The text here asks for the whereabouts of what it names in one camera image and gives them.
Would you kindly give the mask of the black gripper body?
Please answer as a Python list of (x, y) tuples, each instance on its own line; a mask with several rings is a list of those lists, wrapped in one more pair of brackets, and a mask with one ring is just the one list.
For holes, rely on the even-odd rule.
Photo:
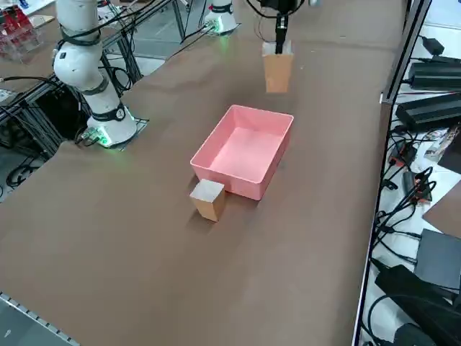
[(260, 0), (259, 3), (263, 8), (270, 8), (281, 14), (287, 14), (296, 10), (297, 0)]

